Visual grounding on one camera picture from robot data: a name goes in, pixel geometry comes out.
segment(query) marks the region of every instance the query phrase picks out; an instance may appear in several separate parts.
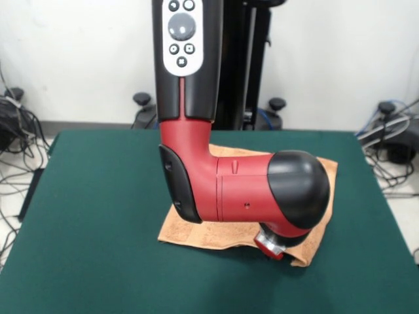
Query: white wall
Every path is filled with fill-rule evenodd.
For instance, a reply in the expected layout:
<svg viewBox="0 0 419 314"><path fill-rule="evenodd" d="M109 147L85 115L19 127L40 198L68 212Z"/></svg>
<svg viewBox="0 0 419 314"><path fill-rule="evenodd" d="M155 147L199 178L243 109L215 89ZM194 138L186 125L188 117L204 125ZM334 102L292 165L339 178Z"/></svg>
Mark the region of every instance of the white wall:
<svg viewBox="0 0 419 314"><path fill-rule="evenodd" d="M151 0L1 4L5 76L41 120L130 123L132 95L154 95ZM271 38L260 103L286 98L287 128L355 130L419 96L419 1L288 0Z"/></svg>

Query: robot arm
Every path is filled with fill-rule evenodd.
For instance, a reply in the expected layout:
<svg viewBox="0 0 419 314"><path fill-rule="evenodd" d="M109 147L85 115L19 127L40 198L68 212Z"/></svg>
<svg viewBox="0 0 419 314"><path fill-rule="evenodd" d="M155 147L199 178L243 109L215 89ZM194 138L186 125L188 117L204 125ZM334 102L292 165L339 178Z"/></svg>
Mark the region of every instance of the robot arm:
<svg viewBox="0 0 419 314"><path fill-rule="evenodd" d="M223 0L153 0L157 110L166 181L179 216L259 222L256 244L279 258L323 217L329 180L305 152L218 158L209 151Z"/></svg>

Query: round button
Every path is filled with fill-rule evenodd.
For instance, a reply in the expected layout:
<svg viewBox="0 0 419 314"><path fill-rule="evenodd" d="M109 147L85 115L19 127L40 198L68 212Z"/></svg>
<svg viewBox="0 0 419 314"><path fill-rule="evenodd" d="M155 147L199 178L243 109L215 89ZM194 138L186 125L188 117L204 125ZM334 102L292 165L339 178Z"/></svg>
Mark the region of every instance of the round button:
<svg viewBox="0 0 419 314"><path fill-rule="evenodd" d="M185 57L178 57L177 59L178 67L186 67L187 64L188 64L188 60Z"/></svg>
<svg viewBox="0 0 419 314"><path fill-rule="evenodd" d="M172 12L176 12L177 10L179 10L180 4L179 1L177 0L172 0L169 3L169 10L171 10Z"/></svg>
<svg viewBox="0 0 419 314"><path fill-rule="evenodd" d="M169 33L177 41L187 41L195 30L195 20L187 13L177 13L169 21Z"/></svg>
<svg viewBox="0 0 419 314"><path fill-rule="evenodd" d="M185 45L185 52L187 54L193 54L195 52L195 46L193 44L186 44Z"/></svg>
<svg viewBox="0 0 419 314"><path fill-rule="evenodd" d="M187 11L192 11L193 9L195 9L195 2L192 0L186 0L183 3L183 7L185 8L185 10Z"/></svg>
<svg viewBox="0 0 419 314"><path fill-rule="evenodd" d="M179 52L179 46L172 44L169 48L171 54L177 54Z"/></svg>

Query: orange towel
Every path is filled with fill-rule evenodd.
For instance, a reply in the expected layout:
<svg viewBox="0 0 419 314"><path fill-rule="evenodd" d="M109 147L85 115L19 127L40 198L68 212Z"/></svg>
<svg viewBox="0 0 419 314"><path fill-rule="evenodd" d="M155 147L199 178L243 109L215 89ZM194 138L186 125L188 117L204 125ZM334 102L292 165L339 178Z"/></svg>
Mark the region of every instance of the orange towel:
<svg viewBox="0 0 419 314"><path fill-rule="evenodd" d="M239 148L218 147L210 145L211 153L216 156L250 156L263 154ZM326 213L321 222L310 232L306 240L296 247L287 248L285 251L295 259L293 266L307 267L316 254L326 225L333 214L333 198L338 164L331 160L318 158L326 169L331 183L331 199ZM257 247L253 239L259 232L257 222L203 222L193 224L184 221L177 214L174 206L170 207L166 220L163 223L158 240L178 245L188 245L202 249L224 250L230 247L247 245Z"/></svg>

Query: green table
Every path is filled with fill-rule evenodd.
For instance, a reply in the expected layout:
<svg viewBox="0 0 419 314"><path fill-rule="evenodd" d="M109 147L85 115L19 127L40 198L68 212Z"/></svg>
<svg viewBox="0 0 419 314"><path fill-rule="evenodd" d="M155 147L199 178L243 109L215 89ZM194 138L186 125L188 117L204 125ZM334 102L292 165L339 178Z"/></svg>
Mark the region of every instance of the green table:
<svg viewBox="0 0 419 314"><path fill-rule="evenodd" d="M257 249L159 243L170 206L157 131L65 131L0 275L1 314L417 313L419 271L355 137L214 132L212 143L339 162L309 268Z"/></svg>

